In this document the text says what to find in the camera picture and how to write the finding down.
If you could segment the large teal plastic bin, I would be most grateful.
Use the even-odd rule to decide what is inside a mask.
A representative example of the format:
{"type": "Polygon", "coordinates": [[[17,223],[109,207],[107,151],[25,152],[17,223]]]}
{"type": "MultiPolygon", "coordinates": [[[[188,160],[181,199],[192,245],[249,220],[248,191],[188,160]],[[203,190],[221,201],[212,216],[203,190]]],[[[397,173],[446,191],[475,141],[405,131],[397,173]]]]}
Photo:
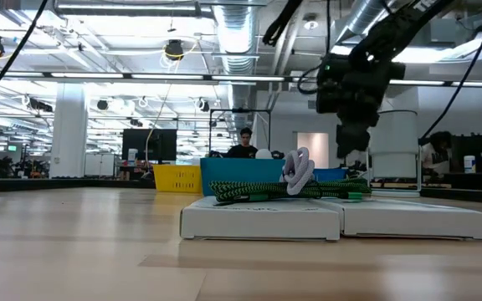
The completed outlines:
{"type": "Polygon", "coordinates": [[[211,181],[277,182],[284,164],[284,160],[275,159],[202,158],[203,195],[214,195],[211,181]]]}

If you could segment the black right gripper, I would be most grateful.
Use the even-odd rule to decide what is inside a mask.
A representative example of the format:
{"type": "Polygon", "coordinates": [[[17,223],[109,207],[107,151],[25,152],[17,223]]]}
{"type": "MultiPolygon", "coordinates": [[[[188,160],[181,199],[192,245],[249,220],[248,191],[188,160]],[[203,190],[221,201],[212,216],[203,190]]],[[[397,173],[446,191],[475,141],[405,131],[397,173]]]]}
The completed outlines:
{"type": "MultiPolygon", "coordinates": [[[[352,130],[353,150],[365,152],[370,142],[368,127],[377,125],[390,81],[404,75],[405,65],[401,63],[369,62],[355,69],[346,55],[327,54],[316,77],[316,112],[335,114],[344,125],[359,125],[352,130]]],[[[350,134],[343,125],[336,127],[336,143],[338,158],[352,152],[350,134]]]]}

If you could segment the white square pillar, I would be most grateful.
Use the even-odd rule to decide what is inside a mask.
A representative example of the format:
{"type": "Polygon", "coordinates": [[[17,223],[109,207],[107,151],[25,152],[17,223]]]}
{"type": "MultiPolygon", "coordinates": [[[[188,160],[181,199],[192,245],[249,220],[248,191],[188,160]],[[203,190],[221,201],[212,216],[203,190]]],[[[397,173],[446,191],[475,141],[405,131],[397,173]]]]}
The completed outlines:
{"type": "Polygon", "coordinates": [[[57,85],[50,152],[51,178],[84,175],[89,103],[83,84],[57,85]]]}

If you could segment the black computer monitor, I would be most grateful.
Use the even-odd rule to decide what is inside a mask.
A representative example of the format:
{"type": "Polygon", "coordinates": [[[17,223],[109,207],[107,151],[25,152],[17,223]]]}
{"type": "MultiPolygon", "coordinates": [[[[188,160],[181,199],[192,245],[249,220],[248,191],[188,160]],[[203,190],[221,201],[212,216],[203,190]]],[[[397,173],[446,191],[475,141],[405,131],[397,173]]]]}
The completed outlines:
{"type": "Polygon", "coordinates": [[[177,158],[177,130],[124,129],[122,159],[128,160],[129,149],[137,149],[136,158],[149,161],[174,161],[177,158]]]}

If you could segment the white card reader box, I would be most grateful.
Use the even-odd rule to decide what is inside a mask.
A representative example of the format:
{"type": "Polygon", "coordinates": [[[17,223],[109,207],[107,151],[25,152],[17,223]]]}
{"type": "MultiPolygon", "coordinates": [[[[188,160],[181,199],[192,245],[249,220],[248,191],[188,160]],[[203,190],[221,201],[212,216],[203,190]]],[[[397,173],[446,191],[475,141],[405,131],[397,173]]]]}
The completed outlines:
{"type": "Polygon", "coordinates": [[[482,240],[482,212],[470,209],[391,199],[343,201],[336,206],[345,236],[482,240]]]}
{"type": "Polygon", "coordinates": [[[337,241],[341,229],[339,213],[317,200],[221,205],[205,196],[181,210],[179,233],[183,239],[337,241]]]}

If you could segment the person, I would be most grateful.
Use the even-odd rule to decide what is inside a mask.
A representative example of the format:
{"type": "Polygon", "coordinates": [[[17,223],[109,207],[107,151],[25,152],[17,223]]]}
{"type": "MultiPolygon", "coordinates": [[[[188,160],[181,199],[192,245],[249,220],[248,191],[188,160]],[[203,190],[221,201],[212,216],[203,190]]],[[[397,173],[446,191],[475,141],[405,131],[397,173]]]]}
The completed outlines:
{"type": "Polygon", "coordinates": [[[448,131],[433,133],[421,150],[422,172],[441,177],[450,173],[452,165],[452,135],[448,131]]]}
{"type": "Polygon", "coordinates": [[[253,159],[258,151],[256,147],[250,144],[252,137],[252,130],[248,127],[241,129],[240,138],[241,142],[238,145],[232,146],[226,156],[228,158],[243,158],[253,159]]]}

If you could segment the long overhead light bar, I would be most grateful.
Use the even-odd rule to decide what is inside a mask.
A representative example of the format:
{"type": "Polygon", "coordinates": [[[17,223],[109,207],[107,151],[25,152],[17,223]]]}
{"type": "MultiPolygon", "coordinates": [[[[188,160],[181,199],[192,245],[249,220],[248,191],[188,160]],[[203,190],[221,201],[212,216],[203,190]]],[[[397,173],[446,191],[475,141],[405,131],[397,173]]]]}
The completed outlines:
{"type": "MultiPolygon", "coordinates": [[[[225,84],[255,83],[297,83],[300,77],[295,76],[258,76],[258,75],[216,75],[216,74],[131,74],[131,73],[91,73],[91,72],[35,72],[10,71],[3,79],[20,79],[32,81],[76,81],[76,82],[136,82],[136,83],[196,83],[217,82],[225,84]]],[[[390,85],[398,86],[433,86],[457,87],[454,81],[392,79],[390,85]]],[[[464,82],[464,88],[482,88],[482,81],[464,82]]]]}

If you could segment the black tubular rack frame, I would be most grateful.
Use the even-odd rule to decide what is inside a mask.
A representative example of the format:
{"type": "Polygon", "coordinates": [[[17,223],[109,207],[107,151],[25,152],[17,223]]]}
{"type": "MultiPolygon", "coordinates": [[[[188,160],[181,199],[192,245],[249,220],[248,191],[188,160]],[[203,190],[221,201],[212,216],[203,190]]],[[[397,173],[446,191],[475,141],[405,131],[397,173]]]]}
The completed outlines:
{"type": "Polygon", "coordinates": [[[263,121],[263,122],[266,122],[267,123],[267,130],[268,130],[268,136],[267,136],[267,143],[268,143],[268,149],[270,150],[271,148],[271,140],[270,140],[270,136],[271,136],[271,113],[272,113],[272,110],[253,110],[253,109],[246,109],[246,108],[242,108],[242,107],[239,107],[239,108],[233,108],[233,109],[210,109],[209,111],[209,119],[208,119],[208,155],[211,155],[211,152],[212,152],[212,129],[213,127],[215,126],[214,125],[214,122],[216,120],[220,120],[221,119],[221,116],[224,114],[224,113],[232,113],[232,114],[249,114],[249,113],[254,113],[255,115],[259,116],[259,113],[266,113],[268,115],[268,118],[265,119],[263,117],[261,117],[260,119],[263,121]],[[216,119],[213,118],[213,114],[215,112],[220,112],[220,116],[216,119]]]}

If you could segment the small blue plastic bin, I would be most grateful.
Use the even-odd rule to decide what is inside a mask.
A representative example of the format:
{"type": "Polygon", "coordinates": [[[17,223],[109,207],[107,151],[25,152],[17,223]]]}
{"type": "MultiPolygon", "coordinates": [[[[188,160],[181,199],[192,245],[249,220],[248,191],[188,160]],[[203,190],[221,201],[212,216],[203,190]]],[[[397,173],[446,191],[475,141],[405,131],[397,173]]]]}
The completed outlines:
{"type": "Polygon", "coordinates": [[[314,169],[313,175],[316,181],[337,181],[346,178],[346,169],[334,168],[334,169],[314,169]]]}

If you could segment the white low cabinet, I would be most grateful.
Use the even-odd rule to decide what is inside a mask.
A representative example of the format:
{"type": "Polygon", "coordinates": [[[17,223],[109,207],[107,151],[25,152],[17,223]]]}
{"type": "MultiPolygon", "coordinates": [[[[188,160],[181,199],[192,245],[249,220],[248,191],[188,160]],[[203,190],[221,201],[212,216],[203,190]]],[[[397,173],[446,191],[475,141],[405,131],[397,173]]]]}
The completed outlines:
{"type": "Polygon", "coordinates": [[[113,154],[87,154],[85,156],[86,176],[114,176],[115,156],[113,154]]]}

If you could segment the yellow plastic bin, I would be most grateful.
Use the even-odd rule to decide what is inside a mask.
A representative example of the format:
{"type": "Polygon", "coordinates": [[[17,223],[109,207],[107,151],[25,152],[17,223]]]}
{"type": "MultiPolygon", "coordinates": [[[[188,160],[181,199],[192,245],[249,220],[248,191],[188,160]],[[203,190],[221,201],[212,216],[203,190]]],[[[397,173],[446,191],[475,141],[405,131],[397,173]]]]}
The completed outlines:
{"type": "Polygon", "coordinates": [[[160,192],[202,192],[200,166],[190,165],[154,165],[156,189],[160,192]]]}

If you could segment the silver ventilation duct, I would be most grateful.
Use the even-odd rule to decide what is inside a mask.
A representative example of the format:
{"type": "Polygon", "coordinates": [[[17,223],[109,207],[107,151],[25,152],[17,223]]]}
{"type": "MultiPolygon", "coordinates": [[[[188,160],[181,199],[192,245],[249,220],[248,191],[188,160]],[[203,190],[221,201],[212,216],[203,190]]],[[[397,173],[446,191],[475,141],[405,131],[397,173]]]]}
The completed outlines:
{"type": "MultiPolygon", "coordinates": [[[[217,20],[217,35],[221,53],[223,72],[226,75],[252,75],[256,59],[249,57],[256,48],[257,29],[256,8],[241,5],[222,5],[213,8],[217,20]]],[[[252,109],[254,107],[254,86],[230,84],[228,103],[230,109],[252,109]]],[[[233,127],[241,130],[252,123],[248,113],[232,113],[233,127]]]]}
{"type": "Polygon", "coordinates": [[[396,0],[355,0],[351,12],[336,29],[332,45],[349,38],[365,36],[367,31],[387,12],[396,0]]]}

